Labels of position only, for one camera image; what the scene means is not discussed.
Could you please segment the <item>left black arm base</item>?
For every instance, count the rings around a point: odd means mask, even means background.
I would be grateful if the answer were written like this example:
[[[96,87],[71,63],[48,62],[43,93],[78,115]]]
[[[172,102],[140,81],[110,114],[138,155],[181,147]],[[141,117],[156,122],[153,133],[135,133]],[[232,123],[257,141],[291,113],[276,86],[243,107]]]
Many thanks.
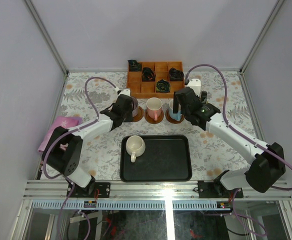
[[[90,198],[90,199],[106,199],[110,197],[111,183],[96,182],[94,177],[91,177],[90,182],[84,188],[75,184],[74,190],[70,194],[71,198]]]

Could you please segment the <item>white ceramic cup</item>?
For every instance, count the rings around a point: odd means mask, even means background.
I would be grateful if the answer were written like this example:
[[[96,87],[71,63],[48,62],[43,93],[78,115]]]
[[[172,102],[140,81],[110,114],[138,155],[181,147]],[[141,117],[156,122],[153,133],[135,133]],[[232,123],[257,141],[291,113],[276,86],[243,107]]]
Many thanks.
[[[146,150],[146,144],[140,136],[133,135],[127,139],[125,148],[127,153],[130,155],[130,161],[135,163],[137,157],[140,157],[144,154]]]

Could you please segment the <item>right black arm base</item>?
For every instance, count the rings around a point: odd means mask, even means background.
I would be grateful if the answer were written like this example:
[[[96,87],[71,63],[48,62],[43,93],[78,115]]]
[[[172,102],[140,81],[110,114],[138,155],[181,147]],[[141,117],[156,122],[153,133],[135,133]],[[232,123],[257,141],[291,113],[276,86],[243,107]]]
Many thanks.
[[[197,186],[194,187],[192,191],[197,193],[199,195],[199,198],[202,199],[232,199],[237,187],[234,189],[227,189],[221,183],[221,178],[227,172],[227,170],[222,172],[213,181],[198,180]]]

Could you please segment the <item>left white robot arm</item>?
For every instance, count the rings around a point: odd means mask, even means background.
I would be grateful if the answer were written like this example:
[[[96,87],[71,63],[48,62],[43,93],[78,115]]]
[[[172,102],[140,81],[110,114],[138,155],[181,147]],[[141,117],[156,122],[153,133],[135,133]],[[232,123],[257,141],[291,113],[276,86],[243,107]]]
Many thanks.
[[[108,133],[133,121],[133,99],[131,90],[125,88],[110,107],[99,113],[99,118],[66,129],[57,127],[42,154],[43,171],[49,165],[68,181],[78,186],[84,197],[91,197],[96,190],[95,179],[80,166],[83,144],[99,135]]]

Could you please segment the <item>light blue ceramic cup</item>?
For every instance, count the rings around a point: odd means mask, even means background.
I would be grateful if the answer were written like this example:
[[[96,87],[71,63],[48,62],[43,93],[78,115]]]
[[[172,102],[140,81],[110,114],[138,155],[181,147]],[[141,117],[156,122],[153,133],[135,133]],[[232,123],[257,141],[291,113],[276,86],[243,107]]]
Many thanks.
[[[173,99],[171,99],[169,102],[168,113],[169,113],[170,118],[175,120],[175,121],[180,121],[182,118],[180,105],[178,106],[177,113],[174,113],[174,100]]]

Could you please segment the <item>purple ceramic cup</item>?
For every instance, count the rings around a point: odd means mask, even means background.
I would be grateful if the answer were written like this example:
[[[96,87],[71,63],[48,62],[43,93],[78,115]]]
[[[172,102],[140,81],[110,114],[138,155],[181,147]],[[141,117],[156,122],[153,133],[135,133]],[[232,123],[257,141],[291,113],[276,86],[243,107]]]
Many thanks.
[[[135,97],[131,97],[132,98],[132,103],[133,103],[133,108],[132,108],[132,117],[136,117],[138,115],[138,111],[139,111],[139,103],[138,100]]]

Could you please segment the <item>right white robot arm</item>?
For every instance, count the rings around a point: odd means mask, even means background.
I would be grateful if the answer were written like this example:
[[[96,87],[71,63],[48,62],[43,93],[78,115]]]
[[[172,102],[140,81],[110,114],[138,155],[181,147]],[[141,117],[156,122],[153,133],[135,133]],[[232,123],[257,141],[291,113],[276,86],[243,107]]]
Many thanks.
[[[203,102],[190,87],[176,91],[173,100],[174,111],[181,110],[192,125],[226,142],[250,165],[221,173],[214,180],[213,189],[217,196],[223,198],[232,190],[245,187],[265,193],[285,173],[285,165],[277,159],[284,156],[284,150],[278,143],[269,145],[232,125],[217,107]]]

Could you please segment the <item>brown wooden coaster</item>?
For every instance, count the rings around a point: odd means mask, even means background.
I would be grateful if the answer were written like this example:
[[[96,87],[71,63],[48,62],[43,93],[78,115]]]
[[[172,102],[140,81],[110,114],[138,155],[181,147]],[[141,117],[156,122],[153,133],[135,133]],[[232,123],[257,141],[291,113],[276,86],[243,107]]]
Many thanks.
[[[138,122],[140,121],[144,116],[144,110],[141,106],[136,107],[132,111],[132,122]]]
[[[149,114],[148,114],[147,111],[145,111],[145,113],[144,113],[144,118],[145,118],[145,120],[146,120],[148,123],[153,124],[153,125],[155,125],[155,124],[159,124],[159,123],[164,119],[164,116],[165,116],[165,114],[164,114],[163,110],[161,111],[161,113],[160,113],[159,117],[157,118],[157,120],[154,120],[153,118],[151,118],[151,117],[149,116]]]
[[[166,117],[167,121],[170,122],[171,124],[180,124],[184,120],[184,116],[183,115],[181,115],[181,119],[179,121],[171,118],[170,115],[169,115],[169,110],[168,109],[165,112],[165,117]]]

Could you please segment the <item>pink ceramic cup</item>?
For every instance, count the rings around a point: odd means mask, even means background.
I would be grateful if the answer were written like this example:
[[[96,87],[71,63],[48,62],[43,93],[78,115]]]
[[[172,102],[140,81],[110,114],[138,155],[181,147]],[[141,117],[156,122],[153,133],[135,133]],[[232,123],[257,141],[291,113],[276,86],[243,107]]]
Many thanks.
[[[157,121],[162,112],[162,101],[157,97],[149,98],[146,101],[146,111],[150,118]]]

